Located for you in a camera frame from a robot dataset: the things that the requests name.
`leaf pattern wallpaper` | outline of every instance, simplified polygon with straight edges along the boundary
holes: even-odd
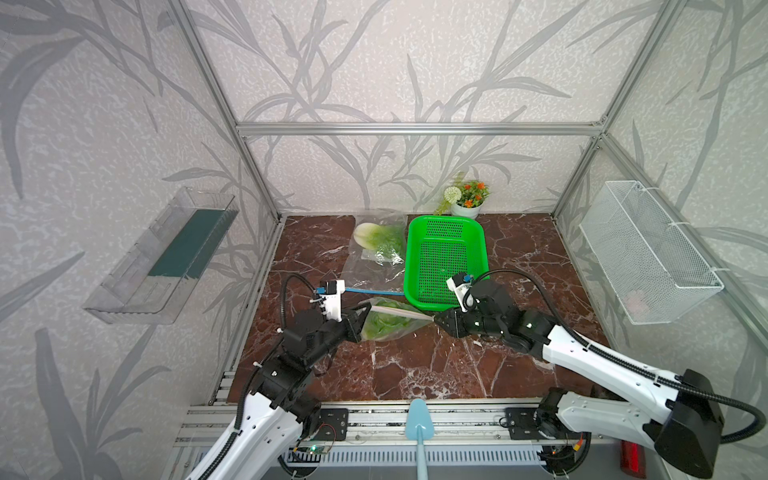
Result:
[[[610,132],[764,306],[766,7],[764,0],[689,1]],[[664,368],[702,372],[716,391],[768,409],[768,357],[720,296],[673,323],[629,323],[578,229],[603,183],[624,179],[609,156],[599,153],[558,218],[611,343]],[[726,430],[746,425],[747,417],[728,410]],[[755,480],[767,468],[764,432],[723,445],[715,478]]]
[[[0,3],[0,478],[159,478],[276,224],[165,2]],[[176,323],[81,305],[182,186],[235,222]]]
[[[239,122],[596,121],[661,5],[187,3]],[[552,192],[563,190],[586,143],[584,137],[249,139],[280,209],[316,213],[434,210],[457,171],[491,184],[486,211],[551,211]]]

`blue cable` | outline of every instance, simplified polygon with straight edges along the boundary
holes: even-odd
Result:
[[[402,292],[379,292],[378,290],[363,290],[360,288],[347,288],[347,292],[368,293],[369,295],[405,295]]]

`light blue spatula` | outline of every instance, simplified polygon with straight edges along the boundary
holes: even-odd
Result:
[[[416,478],[427,480],[427,458],[424,455],[424,441],[435,435],[432,417],[429,416],[427,404],[422,399],[414,399],[408,409],[406,420],[406,438],[416,440]]]

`brown marble surface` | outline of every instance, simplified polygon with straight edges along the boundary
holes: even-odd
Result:
[[[514,266],[535,273],[560,313],[579,333],[607,345],[587,294],[546,214],[489,214],[478,217],[485,230],[491,269]],[[302,273],[313,285],[338,278],[347,257],[355,220],[343,217],[289,217],[277,247],[266,289],[246,341],[230,390],[236,402],[253,361],[260,361],[276,341],[280,282]],[[521,309],[547,311],[531,282],[512,274],[499,276]],[[305,309],[309,294],[301,282],[289,288],[287,317]],[[344,305],[367,295],[345,293]],[[327,360],[316,367],[325,369]],[[497,341],[470,336],[454,339],[429,325],[392,342],[345,342],[333,366],[310,391],[325,401],[450,398],[521,398],[543,396],[552,386],[588,394],[591,382],[570,370],[512,352]]]

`white flower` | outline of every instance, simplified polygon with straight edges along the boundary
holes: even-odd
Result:
[[[461,200],[462,191],[459,190],[458,187],[448,187],[445,189],[445,192],[443,192],[442,196],[449,204],[455,204]]]

